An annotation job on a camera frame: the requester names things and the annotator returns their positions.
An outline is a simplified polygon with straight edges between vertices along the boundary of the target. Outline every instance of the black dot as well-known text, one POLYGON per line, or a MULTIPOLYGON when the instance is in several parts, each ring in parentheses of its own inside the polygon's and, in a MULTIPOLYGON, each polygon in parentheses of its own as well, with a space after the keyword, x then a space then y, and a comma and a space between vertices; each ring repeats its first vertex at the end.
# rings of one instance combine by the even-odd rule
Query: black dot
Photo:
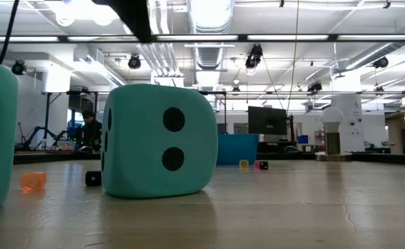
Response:
POLYGON ((183 151, 180 148, 171 147, 168 148, 162 154, 162 164, 170 171, 177 171, 183 165, 183 151))
POLYGON ((107 152, 107 148, 108 148, 108 132, 105 132, 105 141, 104 141, 104 150, 105 152, 107 152))
POLYGON ((111 130, 111 108, 108 110, 108 130, 111 130))
POLYGON ((100 168, 102 172, 104 172, 104 167, 105 167, 105 153, 102 153, 102 156, 100 157, 100 168))
POLYGON ((163 125, 167 130, 177 132, 182 130, 186 123, 186 117, 176 107, 170 107, 163 113, 163 125))

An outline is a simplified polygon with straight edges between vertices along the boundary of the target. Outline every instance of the man with dark hair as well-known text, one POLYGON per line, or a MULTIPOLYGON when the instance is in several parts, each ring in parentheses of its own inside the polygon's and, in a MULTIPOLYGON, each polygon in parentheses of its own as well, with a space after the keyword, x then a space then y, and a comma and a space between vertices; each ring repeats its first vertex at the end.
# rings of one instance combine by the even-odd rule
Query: man with dark hair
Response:
POLYGON ((82 130, 84 132, 84 145, 89 146, 94 151, 100 150, 100 131, 102 124, 95 119, 94 112, 83 111, 85 125, 82 130))

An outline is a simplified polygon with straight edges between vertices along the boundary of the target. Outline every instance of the floor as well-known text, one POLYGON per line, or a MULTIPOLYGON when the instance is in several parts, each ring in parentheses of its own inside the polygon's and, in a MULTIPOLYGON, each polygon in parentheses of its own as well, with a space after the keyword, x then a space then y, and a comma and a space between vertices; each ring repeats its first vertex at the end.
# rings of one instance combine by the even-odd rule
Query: floor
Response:
POLYGON ((275 161, 218 168, 188 196, 127 200, 85 187, 98 161, 16 165, 0 248, 405 248, 405 166, 275 161), (47 172, 21 193, 24 172, 47 172))

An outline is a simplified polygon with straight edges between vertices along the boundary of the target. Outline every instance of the computer monitor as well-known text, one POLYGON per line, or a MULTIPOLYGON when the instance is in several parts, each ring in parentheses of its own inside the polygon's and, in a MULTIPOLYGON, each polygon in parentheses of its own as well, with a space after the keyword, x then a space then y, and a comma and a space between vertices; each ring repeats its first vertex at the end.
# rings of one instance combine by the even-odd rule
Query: computer monitor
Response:
POLYGON ((287 111, 267 107, 249 107, 249 133, 287 135, 287 111))

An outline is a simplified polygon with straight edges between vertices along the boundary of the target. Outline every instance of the orange translucent cube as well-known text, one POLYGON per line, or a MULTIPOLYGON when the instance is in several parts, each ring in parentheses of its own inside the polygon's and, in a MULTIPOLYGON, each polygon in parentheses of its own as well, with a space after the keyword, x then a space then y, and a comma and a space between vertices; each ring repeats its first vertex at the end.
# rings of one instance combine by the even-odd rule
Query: orange translucent cube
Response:
POLYGON ((47 182, 44 172, 24 173, 21 177, 21 190, 23 192, 43 190, 47 182))

